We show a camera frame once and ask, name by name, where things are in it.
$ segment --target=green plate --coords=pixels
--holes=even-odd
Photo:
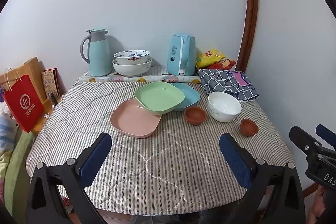
[[[184,100],[184,93],[166,82],[143,85],[136,89],[134,96],[145,109],[156,115],[172,111]]]

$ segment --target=brown bowl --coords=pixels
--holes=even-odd
[[[240,132],[246,137],[252,137],[259,132],[255,122],[249,119],[242,119],[240,122]]]
[[[201,124],[207,118],[207,114],[204,109],[191,106],[184,110],[184,119],[195,126]]]

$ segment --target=blue gripper pad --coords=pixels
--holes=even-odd
[[[110,153],[111,147],[111,136],[105,133],[100,143],[93,150],[91,155],[87,158],[87,160],[80,169],[80,184],[83,189],[85,187],[89,187],[92,184],[104,160]]]
[[[319,124],[316,127],[316,134],[324,139],[331,146],[336,146],[336,134],[325,126]]]
[[[248,190],[253,182],[251,169],[248,168],[238,151],[231,145],[226,134],[220,137],[219,148],[239,185]]]

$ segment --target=gray handle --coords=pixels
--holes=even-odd
[[[89,43],[87,45],[87,59],[85,58],[84,56],[84,53],[83,53],[83,46],[84,46],[84,42],[86,39],[89,39]],[[90,64],[90,60],[89,60],[89,49],[90,49],[90,42],[91,42],[91,35],[88,35],[87,37],[85,37],[81,43],[81,46],[80,46],[80,52],[81,52],[81,56],[82,58],[84,59],[84,61],[88,64]]]

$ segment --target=silver bolt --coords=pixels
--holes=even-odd
[[[295,168],[295,165],[294,165],[294,163],[292,163],[292,162],[287,163],[287,166],[288,166],[290,169],[294,169],[294,168]]]
[[[263,165],[263,164],[265,164],[265,160],[262,159],[262,158],[257,158],[255,161],[256,161],[256,163],[258,163],[259,165]]]
[[[70,158],[67,160],[67,165],[73,165],[75,163],[75,159],[74,158]]]
[[[37,169],[41,169],[43,167],[44,163],[43,162],[39,162],[37,165],[36,165],[36,168]]]

